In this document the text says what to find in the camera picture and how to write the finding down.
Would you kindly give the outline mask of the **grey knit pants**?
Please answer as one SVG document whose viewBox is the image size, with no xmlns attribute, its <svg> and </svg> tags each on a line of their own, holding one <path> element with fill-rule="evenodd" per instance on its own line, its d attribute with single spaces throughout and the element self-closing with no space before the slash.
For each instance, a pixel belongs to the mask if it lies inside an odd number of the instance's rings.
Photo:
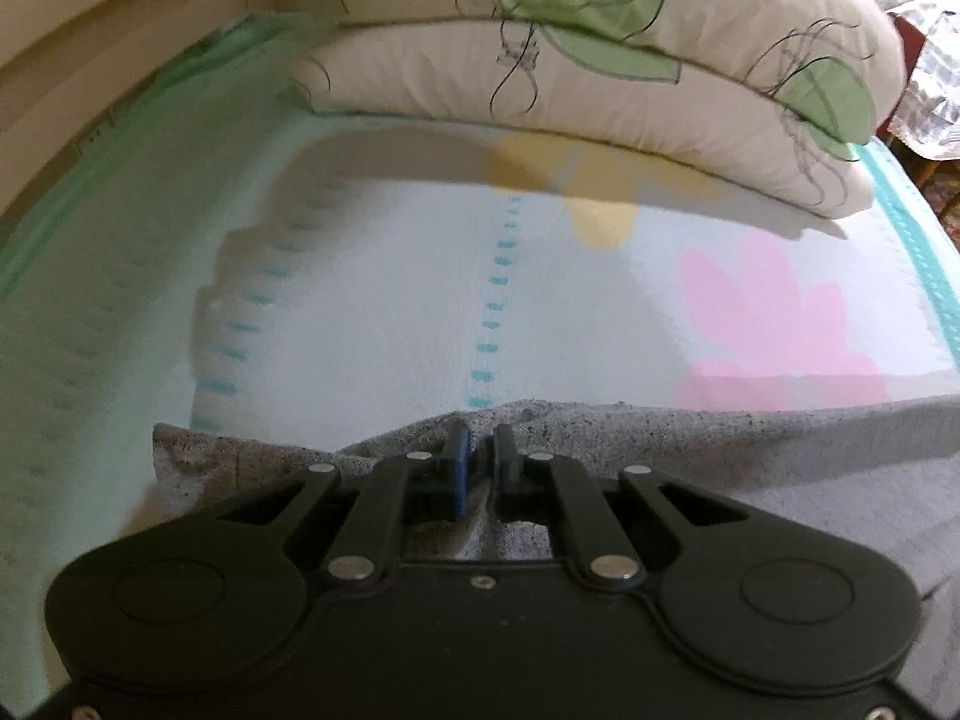
<svg viewBox="0 0 960 720">
<path fill-rule="evenodd" d="M 921 596 L 958 601 L 958 395 L 841 410 L 711 413 L 523 400 L 452 413 L 338 452 L 263 444 L 158 424 L 153 463 L 161 496 L 185 514 L 328 461 L 345 475 L 381 457 L 434 450 L 463 419 L 473 445 L 509 424 L 521 450 L 555 450 L 613 478 L 630 463 L 809 527 L 866 544 L 903 567 Z M 409 550 L 480 561 L 545 555 L 532 525 L 496 527 L 485 488 L 466 522 L 423 525 Z"/>
</svg>

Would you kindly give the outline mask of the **pastel floral bed sheet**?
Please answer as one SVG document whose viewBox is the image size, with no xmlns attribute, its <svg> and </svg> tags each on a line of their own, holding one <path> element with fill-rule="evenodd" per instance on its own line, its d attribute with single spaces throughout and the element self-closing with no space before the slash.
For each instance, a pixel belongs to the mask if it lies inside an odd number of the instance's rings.
<svg viewBox="0 0 960 720">
<path fill-rule="evenodd" d="M 537 398 L 958 405 L 958 255 L 890 151 L 839 221 L 646 154 L 320 117 L 260 18 L 167 67 L 2 247 L 2 699 L 52 577 L 171 507 L 160 422 L 321 452 Z"/>
</svg>

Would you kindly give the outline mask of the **folded floral quilt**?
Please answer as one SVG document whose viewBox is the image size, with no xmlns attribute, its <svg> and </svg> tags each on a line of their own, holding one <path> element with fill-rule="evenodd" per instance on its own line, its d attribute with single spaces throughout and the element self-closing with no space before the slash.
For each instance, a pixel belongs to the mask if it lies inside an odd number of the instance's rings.
<svg viewBox="0 0 960 720">
<path fill-rule="evenodd" d="M 281 0 L 317 21 L 309 106 L 556 133 L 664 156 L 822 218 L 905 86 L 872 0 Z"/>
</svg>

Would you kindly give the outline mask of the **plaid cloth cover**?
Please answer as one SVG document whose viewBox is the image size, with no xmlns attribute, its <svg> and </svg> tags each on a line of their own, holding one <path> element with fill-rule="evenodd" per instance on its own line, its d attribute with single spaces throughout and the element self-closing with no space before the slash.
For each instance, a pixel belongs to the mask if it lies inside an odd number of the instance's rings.
<svg viewBox="0 0 960 720">
<path fill-rule="evenodd" d="M 958 0 L 875 0 L 924 37 L 890 132 L 924 160 L 958 160 Z"/>
</svg>

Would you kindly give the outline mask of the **white wooden bed rail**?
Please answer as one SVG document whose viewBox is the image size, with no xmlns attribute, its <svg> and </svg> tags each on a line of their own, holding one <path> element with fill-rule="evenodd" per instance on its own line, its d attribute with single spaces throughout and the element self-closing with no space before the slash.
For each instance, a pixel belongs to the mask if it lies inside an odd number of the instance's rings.
<svg viewBox="0 0 960 720">
<path fill-rule="evenodd" d="M 2 206 L 156 70 L 274 0 L 2 0 Z"/>
</svg>

